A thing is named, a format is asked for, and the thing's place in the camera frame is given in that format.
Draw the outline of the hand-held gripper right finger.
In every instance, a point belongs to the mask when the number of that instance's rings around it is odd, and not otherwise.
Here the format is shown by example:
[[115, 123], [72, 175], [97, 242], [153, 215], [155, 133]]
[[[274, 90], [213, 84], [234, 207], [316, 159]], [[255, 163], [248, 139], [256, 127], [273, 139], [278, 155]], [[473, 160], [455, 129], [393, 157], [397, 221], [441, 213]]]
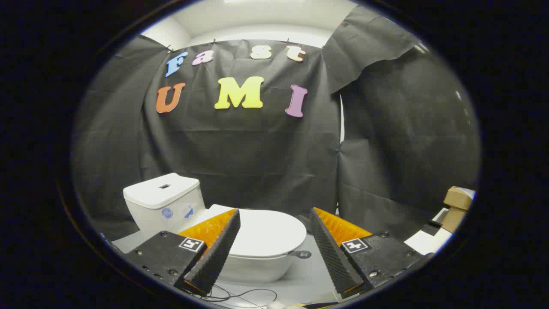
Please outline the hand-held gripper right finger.
[[310, 228], [336, 292], [352, 297], [421, 268], [433, 256], [421, 254], [390, 233], [371, 233], [314, 207]]

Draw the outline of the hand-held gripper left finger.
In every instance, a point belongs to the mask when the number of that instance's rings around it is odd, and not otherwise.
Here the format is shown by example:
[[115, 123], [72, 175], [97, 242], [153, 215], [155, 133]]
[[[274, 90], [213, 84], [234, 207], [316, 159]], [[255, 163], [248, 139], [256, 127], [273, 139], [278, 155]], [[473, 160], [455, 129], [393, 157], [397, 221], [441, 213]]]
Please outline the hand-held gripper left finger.
[[125, 255], [157, 280], [205, 297], [221, 274], [240, 227], [240, 211], [231, 209], [180, 233], [159, 231]]

